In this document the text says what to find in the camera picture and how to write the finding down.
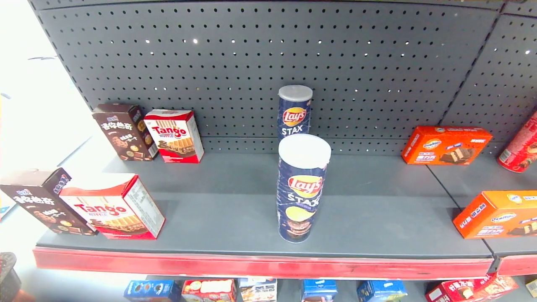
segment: chocolate bar image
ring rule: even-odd
[[[457,148],[449,153],[442,154],[440,161],[447,163],[460,164],[465,163],[474,155],[473,149]]]

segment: store shelf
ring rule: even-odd
[[[71,175],[91,166],[87,155],[99,142],[66,161]],[[191,165],[114,156],[103,170],[140,174],[164,212],[158,240],[51,231],[37,243],[37,264],[158,275],[436,279],[482,276],[492,262],[482,241],[457,233],[456,205],[427,167],[394,156],[334,156],[310,238],[288,243],[277,232],[277,160],[275,154],[207,153]]]
[[[469,166],[430,166],[431,171],[460,207],[466,207],[485,190],[535,190],[537,169],[510,172],[493,157],[479,157]],[[499,271],[505,275],[537,274],[537,238],[487,239],[494,255],[501,257]]]

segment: chocolate biscuit box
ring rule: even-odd
[[[63,168],[16,171],[2,178],[0,189],[55,233],[95,235],[95,228],[58,196],[70,180]]]
[[[453,224],[465,239],[537,236],[537,191],[483,191]]]
[[[69,182],[62,198],[108,239],[154,240],[164,216],[137,174],[84,174]]]
[[[157,146],[138,105],[100,104],[93,118],[124,161],[152,161]]]
[[[480,127],[417,126],[401,156],[407,164],[470,164],[491,139]]]

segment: blue snack box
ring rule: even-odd
[[[357,291],[358,302],[398,301],[407,295],[403,282],[397,280],[367,280]]]
[[[303,282],[302,302],[333,302],[336,294],[334,280],[306,279]]]
[[[135,302],[179,302],[181,286],[175,280],[132,280],[123,297]]]

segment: product packaging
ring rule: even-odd
[[[138,105],[100,104],[93,118],[121,160],[152,161],[157,154]]]
[[[518,288],[513,278],[487,274],[482,279],[451,280],[440,283],[425,295],[427,302],[491,301]]]
[[[175,280],[132,280],[123,297],[132,302],[180,302],[181,287]]]
[[[292,134],[308,133],[313,90],[302,85],[288,85],[280,88],[278,95],[278,139]]]
[[[274,278],[239,278],[238,287],[244,302],[276,302],[278,286]]]
[[[306,279],[302,283],[302,302],[333,302],[336,295],[334,280]]]
[[[330,145],[310,134],[293,134],[280,141],[277,209],[282,238],[306,240],[323,192]]]
[[[524,172],[534,161],[537,161],[537,112],[498,157],[500,166],[517,173]]]
[[[187,280],[182,294],[186,302],[235,302],[236,295],[233,279]]]
[[[95,228],[58,196],[70,180],[63,168],[32,169],[3,178],[0,189],[54,233],[95,235]]]
[[[417,126],[402,156],[407,164],[470,164],[491,139],[479,127]]]
[[[132,173],[84,174],[60,197],[109,239],[157,239],[164,216]]]
[[[397,280],[366,280],[357,292],[358,302],[399,301],[408,295],[403,282]]]
[[[537,235],[537,191],[483,191],[454,220],[465,239]]]
[[[199,163],[204,154],[194,111],[153,109],[144,118],[164,162]]]

